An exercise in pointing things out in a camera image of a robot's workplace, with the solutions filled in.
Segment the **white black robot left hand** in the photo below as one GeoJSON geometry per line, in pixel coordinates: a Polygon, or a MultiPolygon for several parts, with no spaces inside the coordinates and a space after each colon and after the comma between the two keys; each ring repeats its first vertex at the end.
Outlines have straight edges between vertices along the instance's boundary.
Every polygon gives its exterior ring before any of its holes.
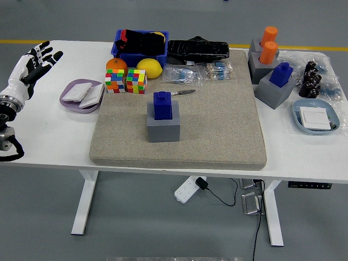
{"type": "Polygon", "coordinates": [[[49,41],[33,47],[15,65],[8,79],[8,86],[1,91],[1,98],[18,100],[24,104],[31,99],[36,82],[47,74],[62,56],[62,51],[53,53],[49,41]]]}

